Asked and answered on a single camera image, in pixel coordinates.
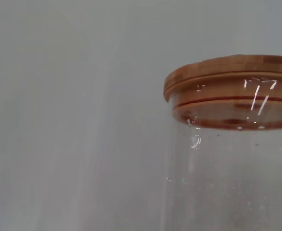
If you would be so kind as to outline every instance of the white wall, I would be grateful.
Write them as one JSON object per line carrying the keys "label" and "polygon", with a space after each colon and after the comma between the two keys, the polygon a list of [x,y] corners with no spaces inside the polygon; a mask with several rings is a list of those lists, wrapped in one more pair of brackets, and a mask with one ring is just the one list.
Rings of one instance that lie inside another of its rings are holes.
{"label": "white wall", "polygon": [[0,231],[157,231],[182,65],[282,55],[272,0],[0,0]]}

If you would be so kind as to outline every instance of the transparent glass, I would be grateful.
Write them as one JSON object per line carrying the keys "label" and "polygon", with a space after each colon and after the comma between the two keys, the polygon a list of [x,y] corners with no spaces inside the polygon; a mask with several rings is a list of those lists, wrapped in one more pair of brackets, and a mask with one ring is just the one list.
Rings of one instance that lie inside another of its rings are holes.
{"label": "transparent glass", "polygon": [[[204,83],[202,91],[213,85]],[[182,92],[171,96],[163,231],[282,231],[282,98],[274,98],[281,88],[277,80],[259,79],[249,89],[255,94],[234,100],[234,107],[191,106],[181,121],[175,108]],[[223,114],[236,129],[198,123],[209,114]]]}

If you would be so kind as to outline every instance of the bamboo lid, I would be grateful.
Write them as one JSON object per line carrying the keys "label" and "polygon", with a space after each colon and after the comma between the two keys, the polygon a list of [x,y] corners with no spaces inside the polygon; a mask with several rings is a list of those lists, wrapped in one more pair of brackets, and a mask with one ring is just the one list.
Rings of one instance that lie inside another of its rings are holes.
{"label": "bamboo lid", "polygon": [[282,56],[233,55],[183,66],[164,85],[173,116],[218,129],[282,128]]}

